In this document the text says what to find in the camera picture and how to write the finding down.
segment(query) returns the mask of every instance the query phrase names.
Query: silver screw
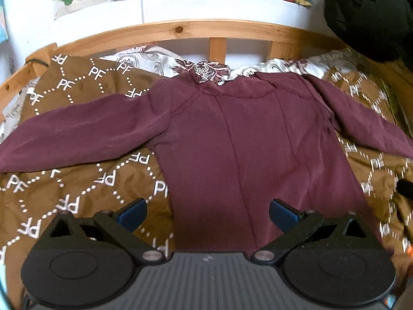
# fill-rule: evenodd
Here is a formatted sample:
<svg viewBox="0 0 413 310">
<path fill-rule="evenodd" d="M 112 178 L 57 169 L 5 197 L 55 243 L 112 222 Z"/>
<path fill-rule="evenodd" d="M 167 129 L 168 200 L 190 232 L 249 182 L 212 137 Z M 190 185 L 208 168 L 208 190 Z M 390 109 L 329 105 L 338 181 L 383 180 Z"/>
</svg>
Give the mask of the silver screw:
<svg viewBox="0 0 413 310">
<path fill-rule="evenodd" d="M 271 261 L 275 258 L 275 254 L 270 250 L 259 250 L 254 254 L 255 258 L 260 261 Z"/>
<path fill-rule="evenodd" d="M 162 258 L 162 253 L 157 250 L 147 250 L 142 254 L 142 258 L 146 261 L 158 261 Z"/>
</svg>

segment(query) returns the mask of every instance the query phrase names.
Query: gray ribbed panel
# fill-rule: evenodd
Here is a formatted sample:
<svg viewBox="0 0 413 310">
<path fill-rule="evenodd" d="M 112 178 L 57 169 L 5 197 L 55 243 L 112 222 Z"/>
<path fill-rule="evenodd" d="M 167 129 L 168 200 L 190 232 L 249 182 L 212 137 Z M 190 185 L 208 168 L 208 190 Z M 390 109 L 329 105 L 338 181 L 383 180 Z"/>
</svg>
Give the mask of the gray ribbed panel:
<svg viewBox="0 0 413 310">
<path fill-rule="evenodd" d="M 381 303 L 359 309 L 388 310 Z M 243 254 L 175 253 L 163 265 L 142 269 L 122 296 L 93 310 L 336 309 L 298 297 L 276 269 L 254 265 Z"/>
</svg>

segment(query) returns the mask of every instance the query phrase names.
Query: bed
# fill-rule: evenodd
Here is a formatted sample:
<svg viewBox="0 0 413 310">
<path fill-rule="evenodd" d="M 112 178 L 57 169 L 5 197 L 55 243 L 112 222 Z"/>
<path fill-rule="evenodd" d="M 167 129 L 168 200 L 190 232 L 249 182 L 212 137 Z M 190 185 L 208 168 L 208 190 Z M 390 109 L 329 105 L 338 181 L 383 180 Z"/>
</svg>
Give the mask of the bed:
<svg viewBox="0 0 413 310">
<path fill-rule="evenodd" d="M 157 46 L 162 45 L 160 42 L 164 40 L 187 38 L 209 38 L 209 62 L 190 63 Z M 268 41 L 267 62 L 231 70 L 225 65 L 227 38 Z M 303 52 L 307 47 L 322 49 L 326 54 L 304 60 Z M 146 55 L 147 62 L 156 64 L 150 63 L 145 68 L 136 58 L 137 55 Z M 164 60 L 161 64 L 154 59 L 159 56 Z M 48 66 L 57 66 L 59 61 L 68 59 L 69 64 L 65 70 L 60 68 L 61 71 L 52 77 L 55 78 L 53 82 L 59 84 L 62 76 L 66 77 L 71 73 L 73 76 L 75 73 L 79 74 L 76 81 L 78 78 L 85 79 L 90 67 L 95 66 L 94 60 L 99 58 L 106 59 L 105 62 L 100 62 L 99 67 L 103 66 L 102 71 L 107 71 L 108 76 L 117 68 L 119 62 L 151 72 L 137 72 L 136 78 L 146 80 L 146 83 L 139 87 L 129 79 L 121 86 L 117 86 L 116 81 L 113 81 L 111 88 L 105 88 L 109 93 L 121 92 L 127 95 L 131 92 L 131 97 L 140 96 L 158 79 L 155 75 L 166 78 L 190 69 L 198 70 L 200 78 L 218 83 L 235 79 L 239 75 L 248 76 L 256 71 L 292 71 L 313 74 L 332 82 L 355 101 L 373 108 L 378 115 L 400 126 L 408 135 L 410 127 L 413 127 L 413 106 L 410 101 L 413 97 L 413 75 L 402 64 L 377 64 L 359 57 L 338 39 L 286 26 L 244 20 L 177 20 L 113 30 L 60 47 L 50 44 L 27 57 L 25 66 L 0 86 L 0 107 L 7 123 L 2 128 L 4 138 L 15 129 L 20 117 L 26 120 L 59 106 L 69 106 L 82 97 L 81 92 L 70 89 L 67 97 L 65 95 L 56 98 L 56 101 L 38 104 L 36 97 L 43 97 L 51 92 L 50 85 L 42 83 L 41 78 L 50 72 Z M 77 66 L 85 66 L 84 72 L 76 71 Z M 83 97 L 82 101 L 100 97 L 101 93 L 103 94 L 104 90 L 99 84 L 99 87 L 88 97 Z M 403 288 L 403 281 L 413 257 L 410 247 L 413 236 L 413 224 L 410 223 L 413 205 L 394 193 L 394 183 L 395 179 L 400 177 L 413 180 L 411 160 L 363 148 L 340 135 L 337 135 L 337 138 L 379 220 L 378 227 L 383 243 L 394 251 L 393 261 L 398 270 L 398 286 Z M 141 185 L 139 188 L 129 186 L 120 189 L 114 185 L 115 174 L 117 178 L 121 178 L 121 170 L 131 164 L 136 166 L 134 179 Z M 21 292 L 19 268 L 39 232 L 59 209 L 65 208 L 79 217 L 87 217 L 103 208 L 116 210 L 131 201 L 131 196 L 140 195 L 147 199 L 149 212 L 147 220 L 137 230 L 136 235 L 165 251 L 166 255 L 173 250 L 173 216 L 167 184 L 156 162 L 156 156 L 151 151 L 142 148 L 123 159 L 85 165 L 81 172 L 79 171 L 69 167 L 36 174 L 0 175 L 0 195 L 3 197 L 3 206 L 0 205 L 3 213 L 0 214 L 0 263 L 5 263 L 7 267 L 8 293 L 15 305 L 19 303 Z M 65 192 L 79 176 L 85 179 L 84 185 L 82 184 L 84 188 L 79 192 Z M 130 174 L 122 176 L 126 181 Z M 20 182 L 24 185 L 20 185 L 23 190 L 16 190 Z M 105 186 L 105 190 L 98 194 L 110 196 L 110 202 L 102 205 L 93 199 L 85 200 L 84 197 L 91 195 L 91 192 L 97 192 L 100 184 Z M 12 189 L 15 192 L 9 193 L 11 185 L 14 185 Z M 33 188 L 32 192 L 28 189 L 23 197 L 22 192 L 29 186 Z"/>
</svg>

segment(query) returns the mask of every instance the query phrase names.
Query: maroon floral pattern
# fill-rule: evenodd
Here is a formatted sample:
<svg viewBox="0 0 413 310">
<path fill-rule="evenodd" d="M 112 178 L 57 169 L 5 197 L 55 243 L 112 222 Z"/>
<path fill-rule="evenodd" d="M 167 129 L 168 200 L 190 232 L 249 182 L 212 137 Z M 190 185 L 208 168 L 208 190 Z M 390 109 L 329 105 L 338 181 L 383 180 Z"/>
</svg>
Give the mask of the maroon floral pattern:
<svg viewBox="0 0 413 310">
<path fill-rule="evenodd" d="M 222 82 L 224 77 L 228 76 L 231 72 L 228 65 L 211 61 L 193 63 L 184 59 L 175 59 L 175 63 L 177 65 L 171 67 L 174 72 L 192 72 L 199 79 L 198 82 Z"/>
</svg>

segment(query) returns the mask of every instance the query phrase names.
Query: white wall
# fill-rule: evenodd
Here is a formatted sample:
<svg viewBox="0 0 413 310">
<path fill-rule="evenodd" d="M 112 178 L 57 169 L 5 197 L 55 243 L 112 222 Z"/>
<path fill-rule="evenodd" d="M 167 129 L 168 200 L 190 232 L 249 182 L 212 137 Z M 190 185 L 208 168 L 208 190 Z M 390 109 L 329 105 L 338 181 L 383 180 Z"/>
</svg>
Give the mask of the white wall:
<svg viewBox="0 0 413 310">
<path fill-rule="evenodd" d="M 62 45 L 102 31 L 161 20 L 238 18 L 332 35 L 323 18 L 323 0 L 313 0 L 309 9 L 281 0 L 127 0 L 90 7 L 56 21 L 51 0 L 4 2 L 17 67 L 30 53 L 52 42 Z M 164 46 L 195 61 L 205 59 L 208 51 L 207 42 L 202 40 L 174 41 Z M 258 41 L 229 41 L 227 62 L 231 67 L 255 64 L 263 60 L 266 50 L 266 44 Z"/>
</svg>

